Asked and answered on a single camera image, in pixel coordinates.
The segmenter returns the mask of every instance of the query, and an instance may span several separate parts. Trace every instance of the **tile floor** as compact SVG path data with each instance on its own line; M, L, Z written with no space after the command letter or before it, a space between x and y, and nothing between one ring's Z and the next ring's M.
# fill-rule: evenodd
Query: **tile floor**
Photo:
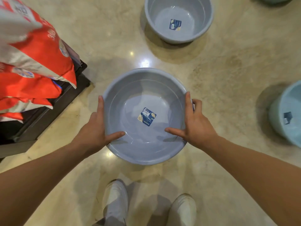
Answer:
M208 32L177 47L161 41L146 24L144 0L23 1L80 54L93 86L28 152L4 159L0 171L69 143L96 110L97 96L106 86L120 74L146 66L169 72L203 100L204 114L221 136L301 166L300 149L278 137L266 119L270 103L300 78L301 0L283 7L258 0L212 0L215 15ZM181 193L196 200L196 225L274 225L236 180L187 144L171 160L146 167L104 148L71 171L26 226L90 226L102 217L103 191L116 178L129 191L130 226L165 225L168 208Z

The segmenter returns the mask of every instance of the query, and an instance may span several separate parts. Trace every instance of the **white sneaker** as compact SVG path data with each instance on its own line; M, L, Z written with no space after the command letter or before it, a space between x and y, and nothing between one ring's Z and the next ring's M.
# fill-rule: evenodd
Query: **white sneaker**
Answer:
M181 194L171 205L166 226L194 226L196 217L194 199L189 194Z
M107 185L102 199L102 206L103 216L106 220L105 225L125 225L129 200L122 182L114 180Z

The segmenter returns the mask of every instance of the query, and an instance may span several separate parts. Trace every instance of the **hand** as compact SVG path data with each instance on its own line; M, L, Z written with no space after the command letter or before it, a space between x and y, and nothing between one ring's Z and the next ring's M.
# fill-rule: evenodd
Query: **hand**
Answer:
M182 137L199 149L207 148L218 135L209 120L202 114L202 101L192 99L192 103L195 105L194 111L190 101L190 92L187 92L185 96L186 129L166 128L165 131Z
M108 136L104 134L103 106L103 97L99 96L97 112L91 114L89 122L81 128L71 142L75 147L84 148L87 157L98 152L111 141L125 135L125 132L115 132Z

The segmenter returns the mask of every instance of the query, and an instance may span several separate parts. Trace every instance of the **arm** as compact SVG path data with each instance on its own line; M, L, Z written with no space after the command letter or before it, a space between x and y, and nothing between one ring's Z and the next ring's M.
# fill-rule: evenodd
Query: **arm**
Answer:
M70 144L0 174L0 225L24 225L77 164L124 134L117 132L105 136L103 98L99 97L97 112L92 113L89 122Z
M202 149L228 171L279 226L301 225L301 169L217 135L202 114L202 102L186 94L185 130L165 131Z

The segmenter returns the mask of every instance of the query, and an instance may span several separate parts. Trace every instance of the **red bag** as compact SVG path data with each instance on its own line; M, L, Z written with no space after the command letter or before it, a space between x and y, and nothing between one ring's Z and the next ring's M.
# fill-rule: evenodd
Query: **red bag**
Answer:
M0 43L0 62L55 80L70 82L76 88L73 62L54 27L19 0L2 0L2 2L6 4L1 5L0 0L0 13L4 15L4 21L7 20L6 24L11 25L12 30L0 32L0 41L1 39L16 41L16 38L20 41L10 44ZM22 22L24 19L36 29L25 33L22 37L19 35L21 33L18 26L24 26L25 23Z
M51 103L45 98L0 98L1 113L19 113L46 106L52 109Z
M0 122L2 121L19 121L23 123L23 116L21 113L2 113L0 114Z
M0 98L57 98L61 92L50 78L0 63Z

